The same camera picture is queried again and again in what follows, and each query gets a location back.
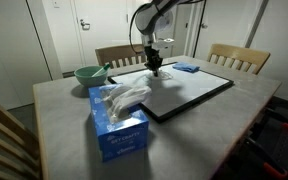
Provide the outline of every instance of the blue cloth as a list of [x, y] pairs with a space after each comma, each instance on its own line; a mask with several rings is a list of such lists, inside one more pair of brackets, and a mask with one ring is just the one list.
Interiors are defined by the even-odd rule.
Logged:
[[197, 72], [200, 69], [200, 67], [198, 67], [198, 66], [194, 66], [192, 64], [188, 64], [185, 62], [178, 62], [178, 63], [173, 65], [173, 68], [180, 70], [180, 71], [190, 72], [190, 73]]

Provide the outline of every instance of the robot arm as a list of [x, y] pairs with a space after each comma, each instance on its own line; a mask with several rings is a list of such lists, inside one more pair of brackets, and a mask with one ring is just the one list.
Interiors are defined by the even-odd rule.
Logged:
[[193, 0], [153, 0], [142, 5], [136, 12], [135, 24], [142, 34], [142, 42], [148, 62], [145, 66], [158, 76], [158, 69], [163, 59], [159, 57], [155, 32], [172, 24], [172, 13], [169, 11], [175, 5], [181, 3], [195, 3]]

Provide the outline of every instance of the tissue box label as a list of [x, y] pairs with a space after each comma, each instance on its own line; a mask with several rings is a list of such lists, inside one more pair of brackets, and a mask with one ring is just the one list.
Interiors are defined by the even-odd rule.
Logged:
[[89, 88], [90, 103], [102, 160], [146, 147], [148, 119], [138, 105], [128, 108], [125, 120], [111, 123], [101, 91], [116, 88], [117, 84]]

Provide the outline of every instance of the black frame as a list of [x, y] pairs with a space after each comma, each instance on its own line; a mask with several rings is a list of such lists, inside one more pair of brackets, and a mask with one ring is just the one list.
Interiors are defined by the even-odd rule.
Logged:
[[[176, 62], [173, 62], [173, 63], [167, 63], [167, 64], [163, 64], [162, 66], [167, 66], [167, 65], [171, 65], [171, 64], [174, 64]], [[121, 74], [117, 74], [117, 75], [113, 75], [113, 76], [108, 76], [107, 79], [110, 83], [112, 84], [116, 84], [118, 82], [115, 82], [113, 80], [114, 77], [117, 77], [117, 76], [121, 76], [121, 75], [125, 75], [125, 74], [130, 74], [130, 73], [134, 73], [134, 72], [139, 72], [139, 71], [144, 71], [144, 70], [147, 70], [147, 68], [144, 68], [144, 69], [139, 69], [139, 70], [135, 70], [135, 71], [130, 71], [130, 72], [126, 72], [126, 73], [121, 73]], [[210, 74], [210, 75], [213, 75], [213, 76], [216, 76], [216, 77], [219, 77], [219, 78], [222, 78], [222, 79], [225, 79], [225, 80], [228, 80], [227, 83], [213, 89], [212, 91], [209, 91], [208, 93], [205, 93], [203, 94], [202, 96], [199, 96], [173, 110], [171, 110], [170, 112], [166, 113], [166, 114], [163, 114], [161, 116], [157, 116], [154, 112], [152, 112], [149, 108], [147, 108], [144, 104], [140, 103], [140, 107], [147, 113], [149, 114], [156, 122], [158, 123], [162, 123], [168, 119], [170, 119], [171, 117], [173, 116], [176, 116], [177, 114], [185, 111], [186, 109], [192, 107], [192, 106], [195, 106], [195, 105], [198, 105], [198, 104], [201, 104], [203, 102], [205, 102], [206, 100], [209, 100], [211, 99], [212, 97], [214, 97], [215, 95], [223, 92], [224, 90], [228, 89], [229, 87], [233, 86], [234, 85], [234, 81], [230, 80], [230, 79], [226, 79], [226, 78], [223, 78], [221, 76], [217, 76], [215, 74], [212, 74], [212, 73], [208, 73], [208, 72], [205, 72], [203, 70], [199, 70], [199, 71], [202, 71], [204, 73], [207, 73], [207, 74]]]

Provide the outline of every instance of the light switch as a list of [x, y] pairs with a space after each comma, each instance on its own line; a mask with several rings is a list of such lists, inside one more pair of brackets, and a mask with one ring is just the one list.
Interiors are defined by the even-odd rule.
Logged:
[[52, 0], [54, 8], [60, 8], [59, 0]]

